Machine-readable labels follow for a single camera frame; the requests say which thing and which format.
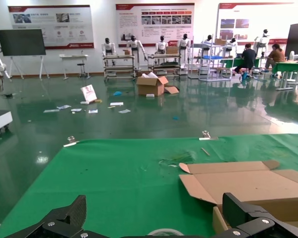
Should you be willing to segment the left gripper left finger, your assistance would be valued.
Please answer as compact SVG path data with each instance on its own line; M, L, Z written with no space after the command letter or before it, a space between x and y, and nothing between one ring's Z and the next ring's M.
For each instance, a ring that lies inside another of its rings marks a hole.
M72 204L52 209L38 223L8 235L9 238L98 238L83 229L86 221L86 196L79 195Z

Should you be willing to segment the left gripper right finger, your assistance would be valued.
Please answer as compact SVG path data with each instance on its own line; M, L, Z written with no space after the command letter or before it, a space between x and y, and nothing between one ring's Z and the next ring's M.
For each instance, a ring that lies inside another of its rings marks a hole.
M282 222L263 207L223 194L223 216L230 229L216 238L298 238L298 228Z

